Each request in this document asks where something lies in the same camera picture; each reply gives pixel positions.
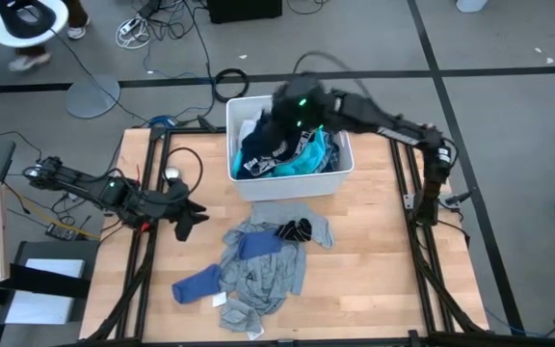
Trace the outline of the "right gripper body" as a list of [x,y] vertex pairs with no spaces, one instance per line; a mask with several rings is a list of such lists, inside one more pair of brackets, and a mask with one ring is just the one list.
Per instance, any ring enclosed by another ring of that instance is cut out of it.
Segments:
[[273,93],[273,125],[285,132],[320,127],[338,131],[334,114],[336,99],[312,75],[296,76],[278,86]]

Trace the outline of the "grey-blue t-shirt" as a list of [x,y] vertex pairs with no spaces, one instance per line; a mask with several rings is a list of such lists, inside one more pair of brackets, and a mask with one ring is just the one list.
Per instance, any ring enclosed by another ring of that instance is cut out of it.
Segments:
[[254,308],[259,314],[276,312],[289,293],[299,295],[303,289],[306,254],[303,244],[283,240],[279,253],[265,254],[250,259],[238,257],[238,245],[246,233],[272,231],[278,225],[244,222],[229,230],[223,237],[225,250],[220,267],[221,289],[235,293],[238,300]]

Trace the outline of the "dark clothes in bin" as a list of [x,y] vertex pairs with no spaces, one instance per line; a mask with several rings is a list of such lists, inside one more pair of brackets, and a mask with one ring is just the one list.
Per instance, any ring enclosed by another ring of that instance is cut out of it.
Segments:
[[309,134],[309,142],[303,154],[283,171],[283,175],[267,176],[261,178],[285,177],[306,174],[324,174],[337,172],[339,169],[340,148],[333,140],[334,134],[318,129]]

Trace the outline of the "dark blue plaid shirt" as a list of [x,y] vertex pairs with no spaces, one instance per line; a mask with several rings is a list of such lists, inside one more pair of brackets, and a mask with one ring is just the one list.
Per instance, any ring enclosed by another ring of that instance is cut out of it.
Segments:
[[270,156],[280,142],[275,126],[268,117],[261,117],[256,122],[246,120],[239,140],[242,164],[254,158]]

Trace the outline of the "black Puma waistband underwear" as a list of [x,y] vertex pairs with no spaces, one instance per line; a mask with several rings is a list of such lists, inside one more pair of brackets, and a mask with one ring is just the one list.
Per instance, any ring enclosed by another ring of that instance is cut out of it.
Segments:
[[277,149],[270,156],[254,158],[248,163],[241,163],[240,149],[235,156],[232,173],[236,179],[256,179],[267,176],[283,175],[286,167],[292,166],[304,152],[309,142],[306,132],[281,138]]

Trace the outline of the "small grey garment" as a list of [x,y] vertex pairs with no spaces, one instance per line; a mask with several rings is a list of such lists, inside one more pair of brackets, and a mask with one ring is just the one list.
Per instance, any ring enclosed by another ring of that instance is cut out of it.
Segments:
[[264,332],[257,311],[236,299],[227,299],[222,306],[219,325],[223,329],[236,333],[262,334]]

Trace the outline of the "black electronics box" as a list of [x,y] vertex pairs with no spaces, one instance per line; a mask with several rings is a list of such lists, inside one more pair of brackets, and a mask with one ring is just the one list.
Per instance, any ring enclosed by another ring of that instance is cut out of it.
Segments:
[[44,234],[60,241],[85,241],[86,237],[78,231],[50,224]]

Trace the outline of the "dark cart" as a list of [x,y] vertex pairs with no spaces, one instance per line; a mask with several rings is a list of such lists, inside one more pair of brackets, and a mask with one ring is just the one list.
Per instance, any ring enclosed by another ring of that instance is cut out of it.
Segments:
[[[19,244],[11,263],[6,265],[9,274],[0,280],[0,341],[5,331],[5,315],[10,311],[13,295],[18,292],[54,295],[81,302],[88,298],[98,243],[96,241],[46,241]],[[78,277],[56,273],[52,270],[28,266],[37,260],[82,260],[84,265]]]

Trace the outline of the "white cart shelf panel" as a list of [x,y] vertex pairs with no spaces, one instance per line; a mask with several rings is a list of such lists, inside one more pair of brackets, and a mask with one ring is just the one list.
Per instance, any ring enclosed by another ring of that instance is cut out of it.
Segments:
[[[81,259],[29,258],[26,266],[36,270],[80,279],[85,261]],[[50,294],[16,291],[5,324],[64,325],[69,321],[75,299]]]

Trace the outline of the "white power strip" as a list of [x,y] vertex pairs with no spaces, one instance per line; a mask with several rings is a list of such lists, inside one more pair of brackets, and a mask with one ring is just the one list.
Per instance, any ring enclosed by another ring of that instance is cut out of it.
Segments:
[[119,48],[136,50],[145,47],[150,42],[145,19],[135,16],[120,24],[115,34],[115,43]]

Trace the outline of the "person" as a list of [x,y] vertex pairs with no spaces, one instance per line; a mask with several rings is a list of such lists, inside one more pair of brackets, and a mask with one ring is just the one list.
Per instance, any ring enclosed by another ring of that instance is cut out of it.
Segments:
[[[87,34],[91,18],[81,0],[62,0],[68,9],[67,36],[70,40],[80,40]],[[51,54],[44,45],[17,48],[16,58],[9,63],[9,70],[22,72],[49,62]]]

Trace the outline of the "black curved object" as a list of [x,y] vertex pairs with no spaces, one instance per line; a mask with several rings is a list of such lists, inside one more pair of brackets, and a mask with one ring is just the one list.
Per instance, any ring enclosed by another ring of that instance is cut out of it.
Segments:
[[40,0],[0,0],[0,36],[27,40],[48,32],[56,12]]

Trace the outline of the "white round table top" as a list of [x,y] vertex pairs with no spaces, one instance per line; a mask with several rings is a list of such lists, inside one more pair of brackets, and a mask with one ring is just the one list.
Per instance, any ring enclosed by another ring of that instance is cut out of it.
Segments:
[[62,0],[0,0],[0,43],[11,48],[45,43],[64,28],[68,16]]

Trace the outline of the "grey round base plate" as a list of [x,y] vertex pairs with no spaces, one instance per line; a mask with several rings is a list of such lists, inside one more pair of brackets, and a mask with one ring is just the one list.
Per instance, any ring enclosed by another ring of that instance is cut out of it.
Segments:
[[77,119],[93,119],[119,101],[120,86],[112,75],[98,74],[73,83],[66,91],[66,110]]

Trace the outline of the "black aluminium table frame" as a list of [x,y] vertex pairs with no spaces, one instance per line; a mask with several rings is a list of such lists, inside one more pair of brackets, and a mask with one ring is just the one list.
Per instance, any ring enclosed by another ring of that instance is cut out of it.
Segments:
[[401,180],[388,172],[392,144],[378,142],[386,201],[369,190],[372,172],[348,180],[334,198],[311,206],[348,243],[335,256],[314,251],[302,297],[266,321],[257,340],[218,326],[208,300],[186,309],[174,302],[173,281],[218,256],[221,229],[246,216],[226,177],[224,132],[196,128],[132,128],[123,133],[118,166],[155,183],[168,147],[193,147],[204,176],[194,198],[208,222],[187,243],[162,224],[150,232],[123,230],[98,249],[78,347],[486,347],[491,341],[470,264],[430,267],[404,221]]

